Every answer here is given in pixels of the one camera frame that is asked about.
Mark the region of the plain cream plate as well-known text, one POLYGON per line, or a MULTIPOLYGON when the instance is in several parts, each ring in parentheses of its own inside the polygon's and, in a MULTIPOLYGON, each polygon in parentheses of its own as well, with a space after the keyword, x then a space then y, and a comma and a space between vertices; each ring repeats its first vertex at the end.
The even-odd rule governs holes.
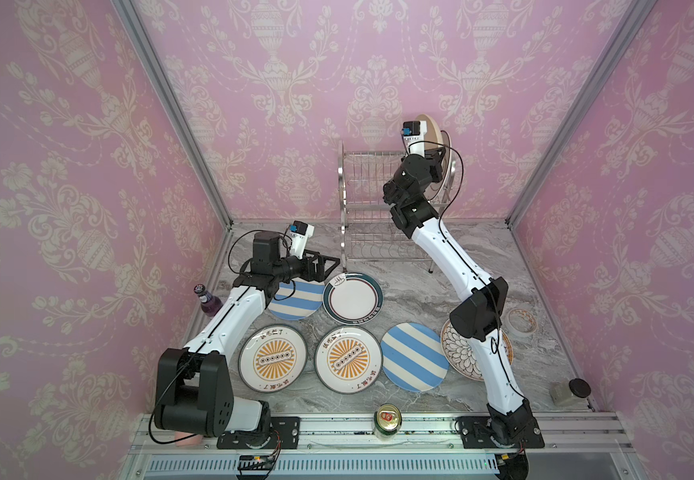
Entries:
POLYGON ((437 146, 444 146, 441 143, 442 135, 441 129, 437 122, 428 114, 419 114, 416 116, 415 120, 425 120, 427 122, 427 133, 425 136, 425 150, 434 149, 437 146))

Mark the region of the green red rimmed white plate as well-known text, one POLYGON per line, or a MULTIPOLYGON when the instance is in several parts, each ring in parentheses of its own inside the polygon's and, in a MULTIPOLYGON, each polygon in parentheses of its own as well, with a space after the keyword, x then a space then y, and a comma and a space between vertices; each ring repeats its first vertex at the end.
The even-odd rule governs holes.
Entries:
POLYGON ((335 276, 324 288, 322 306, 334 321, 359 326, 372 321, 381 311, 384 295, 378 282, 365 273, 335 276))

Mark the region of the white plate dark rim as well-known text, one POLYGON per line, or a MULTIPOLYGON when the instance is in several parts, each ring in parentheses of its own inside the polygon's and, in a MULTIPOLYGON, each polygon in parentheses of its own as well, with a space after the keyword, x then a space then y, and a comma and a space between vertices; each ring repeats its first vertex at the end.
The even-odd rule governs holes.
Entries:
POLYGON ((441 135, 442 135, 442 140, 441 143, 444 144, 445 147, 445 155, 442 157, 441 160, 441 166, 442 166, 442 180, 438 183, 434 183, 431 185, 432 189, 432 194, 433 196, 430 198, 432 202, 436 201, 441 201, 442 198, 445 196, 446 190, 449 188, 449 181, 451 177, 451 139, 449 133, 445 130, 441 130, 441 135))

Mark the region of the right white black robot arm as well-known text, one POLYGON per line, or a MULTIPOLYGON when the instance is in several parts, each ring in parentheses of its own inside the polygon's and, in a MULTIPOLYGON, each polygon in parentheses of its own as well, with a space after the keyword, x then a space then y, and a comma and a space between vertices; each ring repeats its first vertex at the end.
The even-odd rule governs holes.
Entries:
POLYGON ((389 206, 394 225, 430 257, 460 300, 449 314, 450 324, 468 341, 480 368, 495 442, 513 446, 533 430, 534 416, 503 345, 501 315, 508 284, 472 260, 426 197, 430 184, 443 180, 445 153, 446 147, 440 143, 432 150, 427 150, 422 141, 412 143, 383 185, 383 201, 389 206))

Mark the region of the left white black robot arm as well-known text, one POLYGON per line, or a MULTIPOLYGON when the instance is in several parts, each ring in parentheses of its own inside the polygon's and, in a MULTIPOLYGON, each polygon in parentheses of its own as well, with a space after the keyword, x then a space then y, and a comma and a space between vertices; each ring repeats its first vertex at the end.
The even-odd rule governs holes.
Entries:
POLYGON ((222 307, 196 337, 161 355, 149 433, 158 428, 181 432, 187 439, 234 434, 253 447, 268 441, 269 404, 235 396, 229 361, 282 283, 324 281, 340 259, 307 249, 314 227, 301 221, 293 222, 286 233, 252 233, 252 256, 240 267, 222 307))

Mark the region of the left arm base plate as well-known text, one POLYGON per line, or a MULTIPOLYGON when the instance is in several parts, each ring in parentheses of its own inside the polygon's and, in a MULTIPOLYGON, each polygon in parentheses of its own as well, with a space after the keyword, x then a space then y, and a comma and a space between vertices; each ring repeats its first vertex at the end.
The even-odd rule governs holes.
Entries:
POLYGON ((220 450, 260 450, 298 448, 301 418, 262 417, 254 430, 235 430, 222 434, 216 443, 220 450))

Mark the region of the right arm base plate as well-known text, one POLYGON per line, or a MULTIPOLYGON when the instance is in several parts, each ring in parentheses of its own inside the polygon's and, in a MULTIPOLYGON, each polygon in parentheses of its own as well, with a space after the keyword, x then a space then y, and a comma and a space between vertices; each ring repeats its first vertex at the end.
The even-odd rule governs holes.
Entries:
POLYGON ((459 416, 454 420, 454 429, 459 434, 465 449, 543 449, 546 444, 536 419, 507 443, 499 442, 490 427, 487 415, 459 416))

